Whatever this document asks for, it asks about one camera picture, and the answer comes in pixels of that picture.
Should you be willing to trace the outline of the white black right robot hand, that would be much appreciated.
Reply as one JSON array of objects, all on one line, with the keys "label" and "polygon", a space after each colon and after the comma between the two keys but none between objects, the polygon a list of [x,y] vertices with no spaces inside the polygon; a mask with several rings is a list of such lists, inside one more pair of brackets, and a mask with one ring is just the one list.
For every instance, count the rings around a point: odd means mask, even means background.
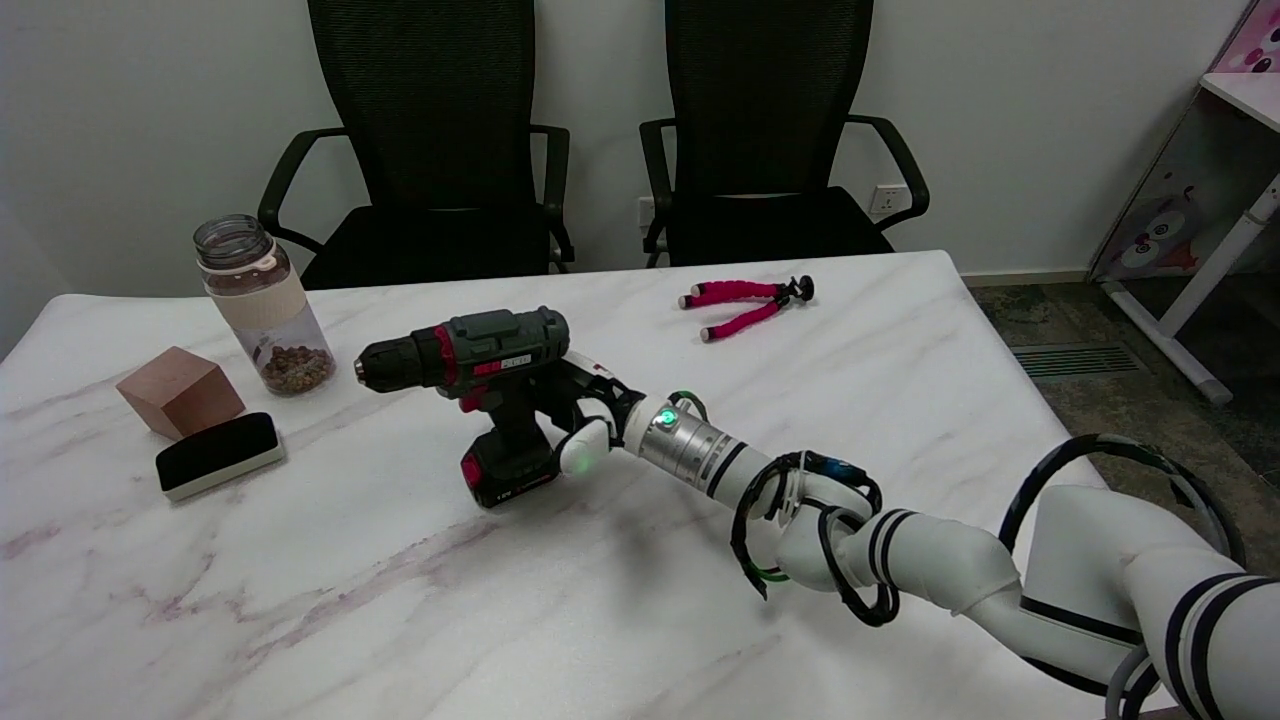
[{"label": "white black right robot hand", "polygon": [[535,409],[564,432],[553,461],[566,478],[585,477],[613,450],[625,448],[630,418],[646,400],[643,392],[576,351],[538,372],[532,395]]}]

